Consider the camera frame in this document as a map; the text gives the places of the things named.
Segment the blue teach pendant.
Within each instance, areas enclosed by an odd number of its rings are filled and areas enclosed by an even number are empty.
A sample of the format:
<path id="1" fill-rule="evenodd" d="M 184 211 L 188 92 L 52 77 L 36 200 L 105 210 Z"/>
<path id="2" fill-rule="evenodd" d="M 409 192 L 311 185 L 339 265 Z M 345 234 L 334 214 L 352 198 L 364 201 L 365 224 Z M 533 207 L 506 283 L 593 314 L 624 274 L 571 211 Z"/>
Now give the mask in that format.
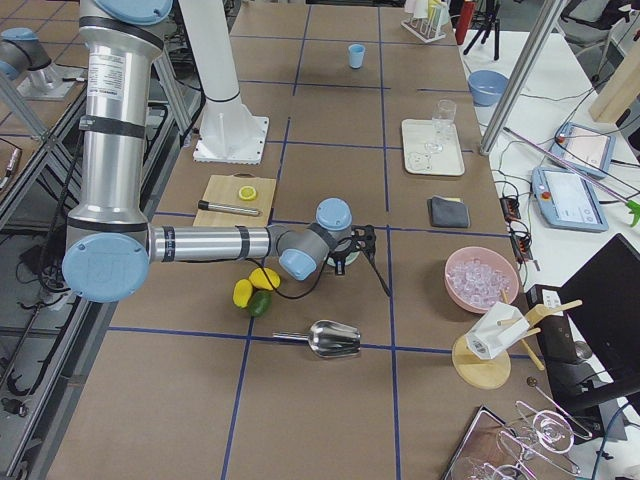
<path id="1" fill-rule="evenodd" d="M 566 122 L 559 129 L 550 152 L 576 169 L 604 179 L 609 172 L 616 139 L 590 127 Z"/>
<path id="2" fill-rule="evenodd" d="M 556 229 L 600 233 L 609 225 L 593 187 L 569 171 L 536 167 L 532 191 L 546 223 Z"/>

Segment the white paper carton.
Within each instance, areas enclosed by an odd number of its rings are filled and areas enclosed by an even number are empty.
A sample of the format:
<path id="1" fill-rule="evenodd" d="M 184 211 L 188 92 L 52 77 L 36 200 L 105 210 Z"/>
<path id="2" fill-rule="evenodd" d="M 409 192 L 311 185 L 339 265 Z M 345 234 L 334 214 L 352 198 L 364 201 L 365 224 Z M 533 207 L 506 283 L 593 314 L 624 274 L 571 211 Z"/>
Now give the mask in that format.
<path id="1" fill-rule="evenodd" d="M 524 337 L 530 325 L 521 311 L 496 302 L 464 335 L 467 347 L 481 360 L 492 360 Z"/>

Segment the wooden cutting board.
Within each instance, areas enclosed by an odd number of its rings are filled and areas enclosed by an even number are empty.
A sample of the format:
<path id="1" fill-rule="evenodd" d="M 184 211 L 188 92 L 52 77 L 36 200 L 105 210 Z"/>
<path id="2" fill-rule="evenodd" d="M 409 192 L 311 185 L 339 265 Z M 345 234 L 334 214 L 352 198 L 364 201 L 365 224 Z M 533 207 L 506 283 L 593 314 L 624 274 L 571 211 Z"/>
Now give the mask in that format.
<path id="1" fill-rule="evenodd" d="M 256 191 L 256 196 L 253 199 L 241 197 L 241 190 L 245 187 L 252 187 Z M 276 180 L 272 178 L 212 175 L 201 197 L 202 200 L 238 208 L 252 208 L 259 210 L 260 214 L 258 216 L 249 216 L 198 209 L 193 225 L 206 227 L 231 227 L 235 225 L 265 227 L 269 223 L 275 190 Z"/>

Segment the cream bear tray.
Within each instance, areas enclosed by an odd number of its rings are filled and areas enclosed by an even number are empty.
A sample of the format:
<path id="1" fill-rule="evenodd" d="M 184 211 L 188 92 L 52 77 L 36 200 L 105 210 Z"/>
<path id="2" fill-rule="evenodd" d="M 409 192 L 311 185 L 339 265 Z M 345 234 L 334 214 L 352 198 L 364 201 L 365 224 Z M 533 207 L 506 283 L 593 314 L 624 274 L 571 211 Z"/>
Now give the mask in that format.
<path id="1" fill-rule="evenodd" d="M 418 175 L 465 172 L 456 126 L 451 121 L 405 119 L 401 123 L 404 167 Z"/>

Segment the blue bowl with fork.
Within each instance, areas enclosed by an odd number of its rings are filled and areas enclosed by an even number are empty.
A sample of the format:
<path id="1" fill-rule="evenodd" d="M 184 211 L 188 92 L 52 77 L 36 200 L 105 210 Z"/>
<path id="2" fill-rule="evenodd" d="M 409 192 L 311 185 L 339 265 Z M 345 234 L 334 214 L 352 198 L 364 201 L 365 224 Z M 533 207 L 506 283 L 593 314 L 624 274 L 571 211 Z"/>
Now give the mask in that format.
<path id="1" fill-rule="evenodd" d="M 492 70 L 476 70 L 468 77 L 468 86 L 475 106 L 495 105 L 505 92 L 509 78 Z"/>

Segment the light blue plastic cup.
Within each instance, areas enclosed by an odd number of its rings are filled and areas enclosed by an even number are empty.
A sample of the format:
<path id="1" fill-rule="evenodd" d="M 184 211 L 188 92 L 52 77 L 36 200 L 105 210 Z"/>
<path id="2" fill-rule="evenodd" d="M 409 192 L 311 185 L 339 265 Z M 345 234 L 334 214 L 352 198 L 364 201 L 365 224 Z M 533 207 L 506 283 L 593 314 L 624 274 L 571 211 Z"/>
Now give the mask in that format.
<path id="1" fill-rule="evenodd" d="M 352 69 L 360 69 L 364 62 L 366 47 L 362 44 L 351 44 L 348 47 L 348 62 Z"/>

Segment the green lime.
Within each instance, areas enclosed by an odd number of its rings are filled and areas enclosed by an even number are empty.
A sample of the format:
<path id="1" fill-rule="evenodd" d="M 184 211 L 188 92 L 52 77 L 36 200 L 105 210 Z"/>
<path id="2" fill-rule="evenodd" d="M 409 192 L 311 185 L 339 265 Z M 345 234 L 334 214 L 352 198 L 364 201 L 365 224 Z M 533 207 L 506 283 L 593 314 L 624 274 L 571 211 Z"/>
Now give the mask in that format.
<path id="1" fill-rule="evenodd" d="M 250 298 L 247 304 L 247 311 L 251 317 L 263 316 L 271 307 L 272 292 L 268 290 L 258 290 Z"/>

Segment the pink bowl with ice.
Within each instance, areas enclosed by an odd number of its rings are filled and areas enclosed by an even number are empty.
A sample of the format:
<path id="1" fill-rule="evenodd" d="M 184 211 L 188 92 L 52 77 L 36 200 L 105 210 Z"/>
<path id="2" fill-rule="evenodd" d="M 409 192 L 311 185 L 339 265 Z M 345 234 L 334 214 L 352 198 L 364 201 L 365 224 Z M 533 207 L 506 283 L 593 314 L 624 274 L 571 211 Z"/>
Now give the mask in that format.
<path id="1" fill-rule="evenodd" d="M 446 260 L 444 283 L 451 299 L 473 313 L 486 313 L 496 302 L 512 303 L 520 289 L 518 273 L 499 253 L 463 247 Z"/>

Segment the far blue teach pendant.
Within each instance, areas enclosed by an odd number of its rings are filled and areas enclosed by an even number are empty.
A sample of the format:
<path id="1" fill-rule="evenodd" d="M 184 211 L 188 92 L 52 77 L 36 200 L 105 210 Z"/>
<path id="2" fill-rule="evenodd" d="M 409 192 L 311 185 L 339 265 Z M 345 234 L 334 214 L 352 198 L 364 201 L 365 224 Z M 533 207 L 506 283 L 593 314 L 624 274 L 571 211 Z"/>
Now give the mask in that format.
<path id="1" fill-rule="evenodd" d="M 550 152 L 576 169 L 604 179 L 609 172 L 616 139 L 590 127 L 566 122 L 559 129 Z"/>

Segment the grey folded cloth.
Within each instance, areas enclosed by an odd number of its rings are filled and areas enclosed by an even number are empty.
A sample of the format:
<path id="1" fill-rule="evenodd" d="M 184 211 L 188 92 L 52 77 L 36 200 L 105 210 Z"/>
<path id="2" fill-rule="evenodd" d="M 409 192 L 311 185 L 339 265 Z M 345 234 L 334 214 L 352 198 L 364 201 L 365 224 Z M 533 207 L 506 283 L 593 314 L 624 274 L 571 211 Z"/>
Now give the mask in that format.
<path id="1" fill-rule="evenodd" d="M 468 228 L 470 216 L 467 206 L 461 201 L 434 196 L 427 200 L 430 223 L 435 227 Z"/>

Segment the clear wine glass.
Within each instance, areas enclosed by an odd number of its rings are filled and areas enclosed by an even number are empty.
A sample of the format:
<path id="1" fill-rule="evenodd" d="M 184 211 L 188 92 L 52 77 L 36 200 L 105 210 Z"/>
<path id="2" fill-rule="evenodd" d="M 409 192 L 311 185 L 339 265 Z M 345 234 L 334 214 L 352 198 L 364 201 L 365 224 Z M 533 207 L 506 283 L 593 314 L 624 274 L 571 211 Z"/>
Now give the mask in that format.
<path id="1" fill-rule="evenodd" d="M 441 153 L 444 150 L 444 146 L 453 132 L 456 111 L 457 106 L 453 100 L 441 99 L 437 102 L 431 118 L 433 135 L 425 144 L 428 153 Z"/>

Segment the black tripod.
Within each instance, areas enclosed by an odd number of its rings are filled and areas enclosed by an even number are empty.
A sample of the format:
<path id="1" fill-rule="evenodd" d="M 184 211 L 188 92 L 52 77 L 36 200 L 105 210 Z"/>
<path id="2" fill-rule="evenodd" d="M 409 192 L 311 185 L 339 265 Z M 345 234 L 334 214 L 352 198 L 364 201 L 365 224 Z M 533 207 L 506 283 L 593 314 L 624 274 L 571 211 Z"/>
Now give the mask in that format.
<path id="1" fill-rule="evenodd" d="M 494 54 L 493 60 L 498 61 L 500 58 L 500 19 L 498 18 L 498 12 L 500 10 L 500 2 L 495 0 L 487 0 L 485 2 L 485 11 L 481 14 L 482 24 L 476 31 L 472 40 L 467 44 L 463 50 L 463 54 L 467 55 L 474 47 L 477 41 L 481 44 L 485 44 L 489 39 L 491 33 L 494 33 Z"/>

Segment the lemon half slice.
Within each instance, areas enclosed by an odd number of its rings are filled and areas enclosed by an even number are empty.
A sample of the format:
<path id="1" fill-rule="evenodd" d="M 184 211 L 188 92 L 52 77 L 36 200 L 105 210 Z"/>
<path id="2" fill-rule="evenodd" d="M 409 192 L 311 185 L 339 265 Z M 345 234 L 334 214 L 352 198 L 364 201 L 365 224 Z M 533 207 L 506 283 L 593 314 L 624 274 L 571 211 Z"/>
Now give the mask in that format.
<path id="1" fill-rule="evenodd" d="M 238 189 L 238 198 L 242 201 L 254 201 L 258 197 L 257 189 L 252 185 L 243 185 Z"/>

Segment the black tray with glasses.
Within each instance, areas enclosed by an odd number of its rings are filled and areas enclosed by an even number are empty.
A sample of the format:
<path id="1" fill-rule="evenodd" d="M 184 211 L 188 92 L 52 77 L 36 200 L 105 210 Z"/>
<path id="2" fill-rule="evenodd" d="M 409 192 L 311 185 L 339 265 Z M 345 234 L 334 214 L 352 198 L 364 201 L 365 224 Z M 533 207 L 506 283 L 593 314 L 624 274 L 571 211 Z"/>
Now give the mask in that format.
<path id="1" fill-rule="evenodd" d="M 486 406 L 477 409 L 450 458 L 443 479 L 581 479 L 569 458 L 592 434 L 556 405 L 537 409 L 516 401 L 508 421 Z"/>

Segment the metal cylinder tool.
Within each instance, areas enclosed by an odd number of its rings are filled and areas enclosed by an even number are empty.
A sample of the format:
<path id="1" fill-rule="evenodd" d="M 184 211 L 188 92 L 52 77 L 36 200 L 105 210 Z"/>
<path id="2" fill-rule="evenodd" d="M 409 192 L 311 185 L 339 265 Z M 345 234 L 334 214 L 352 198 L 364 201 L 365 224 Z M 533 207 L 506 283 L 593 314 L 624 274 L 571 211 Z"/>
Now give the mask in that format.
<path id="1" fill-rule="evenodd" d="M 197 208 L 203 211 L 226 213 L 226 214 L 249 216 L 249 217 L 259 217 L 262 215 L 262 211 L 256 208 L 209 202 L 206 200 L 199 200 L 197 203 Z"/>

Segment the yellow lemon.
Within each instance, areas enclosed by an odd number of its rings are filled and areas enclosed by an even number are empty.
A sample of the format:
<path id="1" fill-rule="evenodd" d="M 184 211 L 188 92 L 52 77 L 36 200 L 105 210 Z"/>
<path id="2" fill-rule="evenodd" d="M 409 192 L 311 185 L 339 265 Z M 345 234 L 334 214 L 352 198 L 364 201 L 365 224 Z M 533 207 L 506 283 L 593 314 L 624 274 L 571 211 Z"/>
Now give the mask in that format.
<path id="1" fill-rule="evenodd" d="M 246 308 L 253 295 L 254 287 L 248 279 L 238 280 L 233 289 L 232 301 L 238 308 Z"/>
<path id="2" fill-rule="evenodd" d="M 248 280 L 257 289 L 273 291 L 281 285 L 279 274 L 267 267 L 257 267 L 249 275 Z"/>

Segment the aluminium frame post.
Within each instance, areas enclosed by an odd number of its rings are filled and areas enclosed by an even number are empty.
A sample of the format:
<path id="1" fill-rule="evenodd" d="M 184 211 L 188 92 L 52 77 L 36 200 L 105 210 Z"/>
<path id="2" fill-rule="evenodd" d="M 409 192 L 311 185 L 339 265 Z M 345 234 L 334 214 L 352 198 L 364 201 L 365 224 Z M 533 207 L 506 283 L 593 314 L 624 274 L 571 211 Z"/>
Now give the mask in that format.
<path id="1" fill-rule="evenodd" d="M 506 126 L 506 122 L 516 104 L 517 98 L 566 4 L 566 1 L 552 0 L 546 0 L 543 3 L 540 13 L 534 22 L 532 30 L 511 72 L 506 90 L 499 100 L 482 137 L 479 146 L 479 153 L 481 155 L 488 156 L 490 154 L 500 132 Z"/>

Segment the wooden mug tree stand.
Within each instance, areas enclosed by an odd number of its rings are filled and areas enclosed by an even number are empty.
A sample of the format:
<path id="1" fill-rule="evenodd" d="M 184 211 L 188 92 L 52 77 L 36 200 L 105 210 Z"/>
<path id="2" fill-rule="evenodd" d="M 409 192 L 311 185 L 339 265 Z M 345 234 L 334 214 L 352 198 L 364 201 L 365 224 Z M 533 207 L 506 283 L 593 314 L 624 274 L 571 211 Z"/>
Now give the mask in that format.
<path id="1" fill-rule="evenodd" d="M 527 355 L 533 361 L 536 368 L 544 371 L 544 364 L 526 342 L 526 338 L 536 335 L 541 331 L 538 324 L 544 318 L 578 307 L 581 304 L 581 300 L 573 300 L 556 307 L 538 304 L 526 314 L 521 312 L 528 320 L 530 328 L 524 334 L 524 337 L 513 345 L 520 344 L 526 350 Z M 464 335 L 456 340 L 452 349 L 452 361 L 458 375 L 468 384 L 484 390 L 494 390 L 503 386 L 511 373 L 511 359 L 508 354 L 508 349 L 513 345 L 492 360 L 481 360 L 469 350 Z"/>

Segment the near blue teach pendant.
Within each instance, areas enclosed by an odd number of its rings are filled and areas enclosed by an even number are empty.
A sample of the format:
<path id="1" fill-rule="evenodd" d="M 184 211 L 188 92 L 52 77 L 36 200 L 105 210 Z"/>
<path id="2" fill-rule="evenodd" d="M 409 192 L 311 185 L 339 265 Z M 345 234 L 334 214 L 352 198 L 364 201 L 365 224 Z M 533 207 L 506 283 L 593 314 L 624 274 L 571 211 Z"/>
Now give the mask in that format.
<path id="1" fill-rule="evenodd" d="M 569 171 L 536 167 L 532 191 L 546 223 L 556 229 L 600 233 L 609 225 L 593 187 Z"/>

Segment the green ceramic bowl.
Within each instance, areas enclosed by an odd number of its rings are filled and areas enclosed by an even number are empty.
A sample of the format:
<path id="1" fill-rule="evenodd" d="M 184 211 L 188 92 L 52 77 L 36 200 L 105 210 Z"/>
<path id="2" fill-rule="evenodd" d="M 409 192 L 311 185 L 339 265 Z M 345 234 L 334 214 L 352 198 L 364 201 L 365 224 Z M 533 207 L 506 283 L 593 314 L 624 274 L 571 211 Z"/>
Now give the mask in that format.
<path id="1" fill-rule="evenodd" d="M 329 254 L 327 258 L 327 264 L 331 267 L 334 267 L 336 265 L 336 262 L 340 260 L 344 261 L 344 264 L 348 266 L 352 264 L 358 258 L 358 256 L 358 251 L 335 251 Z"/>

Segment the metal ice scoop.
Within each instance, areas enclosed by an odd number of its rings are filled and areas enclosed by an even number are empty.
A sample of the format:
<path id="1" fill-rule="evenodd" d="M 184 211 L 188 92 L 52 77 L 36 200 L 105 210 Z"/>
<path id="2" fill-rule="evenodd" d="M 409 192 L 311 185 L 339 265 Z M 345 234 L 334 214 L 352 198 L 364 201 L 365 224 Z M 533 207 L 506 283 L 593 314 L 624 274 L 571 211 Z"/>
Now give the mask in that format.
<path id="1" fill-rule="evenodd" d="M 274 338 L 302 341 L 320 358 L 345 358 L 360 353 L 361 333 L 346 324 L 332 320 L 314 322 L 307 333 L 274 332 Z"/>

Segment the black monitor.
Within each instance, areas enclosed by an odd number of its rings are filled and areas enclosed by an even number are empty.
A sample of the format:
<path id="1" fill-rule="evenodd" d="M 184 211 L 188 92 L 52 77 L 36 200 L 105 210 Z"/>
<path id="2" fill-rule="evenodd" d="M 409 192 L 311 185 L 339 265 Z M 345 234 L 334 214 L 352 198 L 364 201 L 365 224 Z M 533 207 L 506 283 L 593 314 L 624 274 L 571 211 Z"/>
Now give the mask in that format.
<path id="1" fill-rule="evenodd" d="M 639 252 L 614 235 L 557 290 L 560 300 L 582 305 L 541 321 L 538 342 L 547 361 L 551 391 L 566 409 L 588 408 L 627 397 L 639 409 Z M 614 386 L 587 379 L 570 324 L 574 324 Z"/>

